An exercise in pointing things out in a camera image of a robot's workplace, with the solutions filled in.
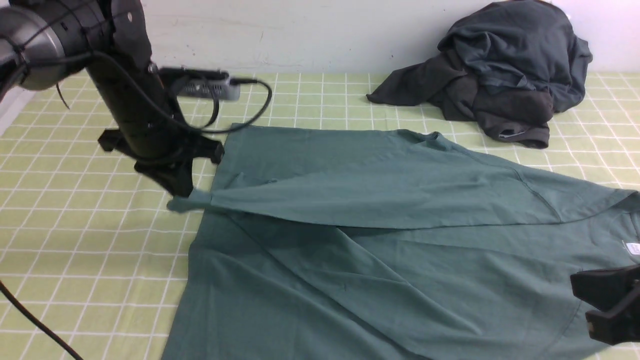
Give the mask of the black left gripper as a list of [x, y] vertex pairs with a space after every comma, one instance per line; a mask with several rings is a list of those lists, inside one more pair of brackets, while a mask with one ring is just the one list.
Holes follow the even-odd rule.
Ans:
[[138, 174], [187, 198], [194, 191], [193, 160], [222, 161], [222, 142], [186, 123], [153, 64], [138, 67], [123, 55], [96, 52], [87, 71], [121, 133], [123, 145], [114, 150], [134, 159]]

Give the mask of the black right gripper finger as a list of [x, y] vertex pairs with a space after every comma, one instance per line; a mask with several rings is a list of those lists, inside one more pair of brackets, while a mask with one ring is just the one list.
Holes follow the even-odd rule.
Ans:
[[592, 306], [585, 313], [591, 339], [617, 346], [640, 341], [640, 266], [592, 269], [570, 276], [573, 295]]

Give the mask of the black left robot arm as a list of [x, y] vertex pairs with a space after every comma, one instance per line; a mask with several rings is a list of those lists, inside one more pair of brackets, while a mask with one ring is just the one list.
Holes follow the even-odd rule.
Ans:
[[87, 71], [117, 124], [99, 136], [102, 150], [187, 198], [194, 159], [217, 165], [225, 150], [186, 123], [152, 54], [139, 0], [11, 0], [1, 9], [1, 94], [45, 91]]

